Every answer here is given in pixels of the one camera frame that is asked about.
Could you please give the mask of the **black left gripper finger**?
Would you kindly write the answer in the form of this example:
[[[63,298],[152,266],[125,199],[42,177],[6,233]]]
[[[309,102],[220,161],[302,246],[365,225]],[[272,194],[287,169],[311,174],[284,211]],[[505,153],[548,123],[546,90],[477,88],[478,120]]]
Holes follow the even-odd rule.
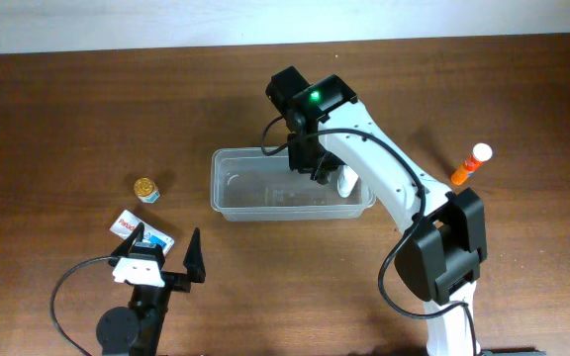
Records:
[[[132,233],[110,254],[114,260],[127,257],[136,242],[143,241],[144,225],[140,222]]]
[[[193,231],[183,260],[187,276],[191,283],[204,283],[206,268],[201,249],[201,232],[198,227]]]

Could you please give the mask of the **white Panadol medicine box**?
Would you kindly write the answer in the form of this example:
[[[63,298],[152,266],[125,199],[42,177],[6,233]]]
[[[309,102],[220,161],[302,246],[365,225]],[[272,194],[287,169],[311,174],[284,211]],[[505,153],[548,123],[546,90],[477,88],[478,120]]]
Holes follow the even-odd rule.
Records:
[[[160,245],[163,254],[166,255],[173,247],[175,243],[174,239],[144,222],[128,210],[124,210],[117,217],[110,227],[110,232],[121,239],[127,239],[140,223],[144,226],[143,240]]]

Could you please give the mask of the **white spray bottle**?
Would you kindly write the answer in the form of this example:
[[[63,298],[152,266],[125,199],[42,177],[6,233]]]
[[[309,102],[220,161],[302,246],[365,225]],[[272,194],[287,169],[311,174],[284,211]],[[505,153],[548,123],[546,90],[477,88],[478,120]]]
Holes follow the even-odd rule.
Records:
[[[339,168],[337,178],[337,191],[343,198],[348,198],[353,191],[359,177],[357,173],[348,165],[342,165]]]

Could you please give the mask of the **orange tube white cap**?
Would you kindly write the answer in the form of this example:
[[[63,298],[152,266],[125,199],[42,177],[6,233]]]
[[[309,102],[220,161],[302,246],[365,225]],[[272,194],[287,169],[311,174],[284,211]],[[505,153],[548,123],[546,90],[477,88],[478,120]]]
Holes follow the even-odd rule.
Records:
[[[492,158],[492,147],[484,142],[474,145],[470,156],[454,171],[450,180],[454,185],[462,185],[478,168]]]

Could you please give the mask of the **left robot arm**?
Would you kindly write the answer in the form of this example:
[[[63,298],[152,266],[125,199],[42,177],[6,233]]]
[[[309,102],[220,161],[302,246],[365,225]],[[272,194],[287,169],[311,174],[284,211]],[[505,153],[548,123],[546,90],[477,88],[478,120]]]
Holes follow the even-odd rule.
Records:
[[[104,355],[156,353],[171,294],[188,293],[194,284],[205,282],[201,231],[193,231],[184,273],[165,271],[164,263],[162,246],[144,239],[142,223],[111,253],[114,281],[131,286],[133,292],[125,307],[106,311],[97,323],[96,338]]]

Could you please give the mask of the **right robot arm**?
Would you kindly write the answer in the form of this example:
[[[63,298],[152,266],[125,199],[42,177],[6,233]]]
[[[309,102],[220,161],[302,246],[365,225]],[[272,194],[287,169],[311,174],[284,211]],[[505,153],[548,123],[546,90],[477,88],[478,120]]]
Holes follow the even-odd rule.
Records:
[[[427,323],[430,355],[480,355],[473,300],[487,259],[484,204],[425,173],[375,124],[357,94],[332,74],[314,84],[289,66],[265,90],[289,131],[289,167],[320,184],[350,168],[396,224],[401,239],[377,285],[401,315]]]

